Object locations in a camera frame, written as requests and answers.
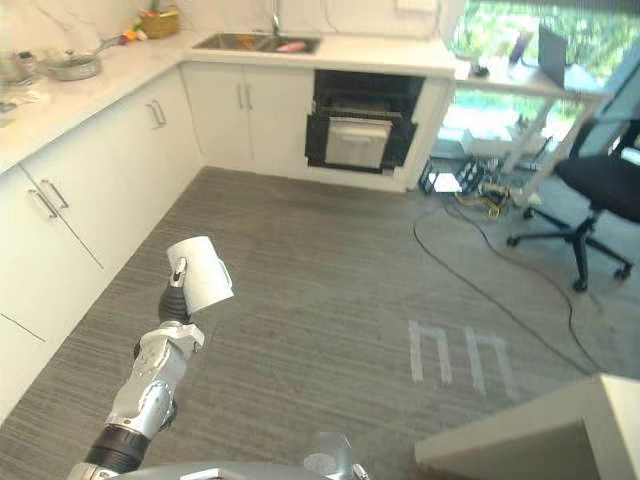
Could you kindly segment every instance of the basket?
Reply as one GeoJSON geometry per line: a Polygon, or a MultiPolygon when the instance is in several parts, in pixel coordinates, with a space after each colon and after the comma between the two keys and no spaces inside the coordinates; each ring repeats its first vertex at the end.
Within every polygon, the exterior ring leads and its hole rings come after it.
{"type": "Polygon", "coordinates": [[[142,31],[149,38],[165,38],[180,31],[177,10],[167,10],[154,16],[140,15],[142,31]]]}

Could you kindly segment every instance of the cabinet door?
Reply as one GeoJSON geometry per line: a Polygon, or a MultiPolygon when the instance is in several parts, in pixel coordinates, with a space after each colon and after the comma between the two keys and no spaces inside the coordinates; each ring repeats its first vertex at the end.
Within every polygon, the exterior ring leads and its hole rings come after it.
{"type": "Polygon", "coordinates": [[[172,174],[172,193],[177,196],[200,170],[200,153],[196,144],[189,100],[177,68],[151,83],[143,97],[151,98],[159,110],[162,128],[155,129],[158,153],[167,157],[172,174]]]}
{"type": "Polygon", "coordinates": [[[166,129],[160,123],[158,108],[154,110],[153,100],[157,99],[153,93],[145,87],[99,116],[100,131],[134,192],[130,208],[140,221],[131,228],[138,243],[176,200],[176,174],[164,151],[162,135],[166,129]]]}
{"type": "Polygon", "coordinates": [[[0,423],[39,372],[43,342],[0,313],[0,423]]]}
{"type": "Polygon", "coordinates": [[[254,171],[242,67],[187,63],[182,71],[205,163],[254,171]]]}
{"type": "Polygon", "coordinates": [[[19,168],[0,175],[0,311],[40,338],[65,338],[104,287],[104,275],[19,168]]]}
{"type": "Polygon", "coordinates": [[[313,102],[313,70],[245,67],[251,96],[251,141],[256,170],[295,175],[307,168],[307,115],[313,102]]]}
{"type": "Polygon", "coordinates": [[[98,117],[22,166],[100,264],[119,270],[141,241],[141,213],[134,208],[134,187],[100,135],[98,117]]]}

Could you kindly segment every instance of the white desk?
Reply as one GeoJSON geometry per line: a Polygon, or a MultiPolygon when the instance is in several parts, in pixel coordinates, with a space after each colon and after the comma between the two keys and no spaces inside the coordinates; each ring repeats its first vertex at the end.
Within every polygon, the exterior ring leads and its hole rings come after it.
{"type": "Polygon", "coordinates": [[[597,375],[416,443],[424,470],[478,480],[640,479],[640,382],[597,375]]]}
{"type": "Polygon", "coordinates": [[[610,94],[598,89],[597,84],[580,76],[580,84],[583,90],[566,90],[553,83],[538,68],[516,65],[510,67],[507,59],[495,59],[485,64],[489,69],[489,76],[479,78],[470,76],[471,64],[460,61],[455,73],[456,88],[484,90],[493,93],[541,97],[545,99],[543,107],[538,112],[535,120],[515,141],[513,150],[505,162],[503,172],[511,173],[522,157],[522,153],[533,136],[544,127],[547,115],[558,100],[571,100],[582,105],[582,112],[571,127],[569,133],[557,146],[544,167],[525,186],[522,196],[514,199],[519,203],[520,199],[526,199],[538,187],[543,178],[548,176],[556,164],[563,158],[569,147],[575,140],[582,124],[591,117],[598,105],[609,98],[610,94]]]}

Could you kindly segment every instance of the oven door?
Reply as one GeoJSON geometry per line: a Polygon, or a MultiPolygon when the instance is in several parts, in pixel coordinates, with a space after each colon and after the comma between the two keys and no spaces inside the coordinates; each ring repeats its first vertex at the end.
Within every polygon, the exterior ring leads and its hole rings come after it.
{"type": "Polygon", "coordinates": [[[308,165],[313,167],[336,168],[342,170],[361,171],[369,173],[382,173],[385,169],[394,169],[404,165],[407,153],[413,142],[417,125],[411,121],[402,119],[394,120],[386,141],[382,162],[378,167],[365,167],[358,165],[346,165],[331,163],[327,158],[329,144],[330,115],[314,113],[307,117],[307,142],[305,156],[308,165]]]}
{"type": "Polygon", "coordinates": [[[309,165],[325,166],[330,122],[328,115],[314,113],[307,117],[307,143],[304,154],[309,160],[309,165]]]}
{"type": "Polygon", "coordinates": [[[390,131],[388,120],[331,117],[325,163],[378,170],[390,131]]]}

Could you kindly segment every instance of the black chair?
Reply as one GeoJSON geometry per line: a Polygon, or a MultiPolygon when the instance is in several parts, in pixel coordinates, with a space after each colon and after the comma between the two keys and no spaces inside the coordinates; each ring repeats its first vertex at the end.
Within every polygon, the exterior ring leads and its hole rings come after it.
{"type": "Polygon", "coordinates": [[[619,280],[627,279],[633,267],[631,261],[593,238],[591,233],[605,210],[640,223],[640,165],[621,158],[623,149],[635,146],[639,133],[640,117],[603,117],[587,121],[578,133],[569,158],[560,162],[555,172],[567,185],[591,201],[591,214],[577,228],[571,228],[538,208],[528,207],[524,211],[524,218],[532,218],[534,214],[538,214],[560,230],[511,236],[507,239],[507,244],[515,247],[521,240],[537,238],[561,238],[571,243],[579,273],[573,288],[579,292],[584,292],[588,286],[587,246],[620,262],[622,266],[615,272],[615,277],[619,280]],[[584,141],[593,127],[613,122],[628,125],[619,137],[618,145],[610,153],[580,156],[584,141]]]}

